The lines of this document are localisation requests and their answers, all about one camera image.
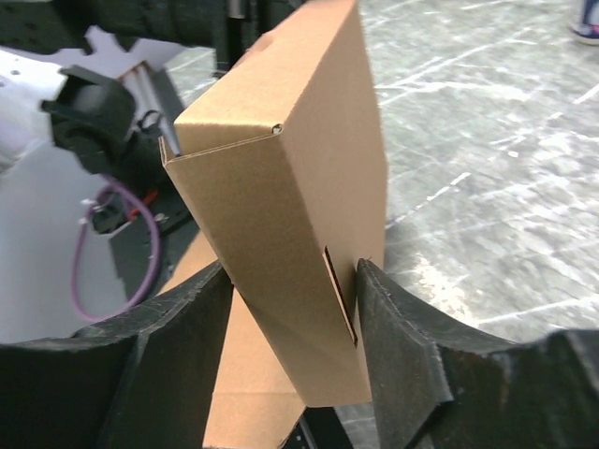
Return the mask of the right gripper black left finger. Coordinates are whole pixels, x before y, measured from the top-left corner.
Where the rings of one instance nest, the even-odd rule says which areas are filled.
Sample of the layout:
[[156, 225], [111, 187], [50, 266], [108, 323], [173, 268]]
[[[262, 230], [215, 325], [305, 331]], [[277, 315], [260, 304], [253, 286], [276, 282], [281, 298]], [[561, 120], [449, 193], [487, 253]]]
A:
[[212, 263], [73, 336], [1, 348], [5, 448], [198, 448], [232, 283]]

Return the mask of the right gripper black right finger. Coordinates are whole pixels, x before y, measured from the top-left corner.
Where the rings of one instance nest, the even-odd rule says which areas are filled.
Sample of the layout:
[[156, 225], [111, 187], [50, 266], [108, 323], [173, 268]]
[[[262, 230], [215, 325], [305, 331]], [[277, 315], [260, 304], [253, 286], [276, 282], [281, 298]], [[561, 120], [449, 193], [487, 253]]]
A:
[[360, 260], [358, 310], [384, 448], [594, 448], [598, 333], [515, 343], [467, 326]]

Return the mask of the brown cardboard box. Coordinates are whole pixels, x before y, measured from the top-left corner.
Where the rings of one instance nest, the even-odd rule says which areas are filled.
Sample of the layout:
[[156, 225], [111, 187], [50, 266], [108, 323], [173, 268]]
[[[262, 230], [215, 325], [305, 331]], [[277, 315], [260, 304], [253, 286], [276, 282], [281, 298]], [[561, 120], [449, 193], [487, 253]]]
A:
[[371, 398], [356, 269], [384, 259], [387, 160], [358, 4], [301, 6], [175, 127], [200, 229], [175, 277], [218, 260], [234, 286], [204, 443], [279, 448], [306, 408]]

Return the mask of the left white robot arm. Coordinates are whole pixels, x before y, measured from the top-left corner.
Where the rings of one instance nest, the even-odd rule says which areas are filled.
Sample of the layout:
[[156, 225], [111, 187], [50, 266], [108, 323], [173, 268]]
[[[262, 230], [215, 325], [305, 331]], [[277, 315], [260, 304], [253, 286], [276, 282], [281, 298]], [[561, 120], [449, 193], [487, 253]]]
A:
[[164, 175], [171, 119], [152, 71], [186, 48], [212, 49], [225, 74], [297, 1], [5, 1], [1, 5], [1, 168], [35, 141], [123, 183]]

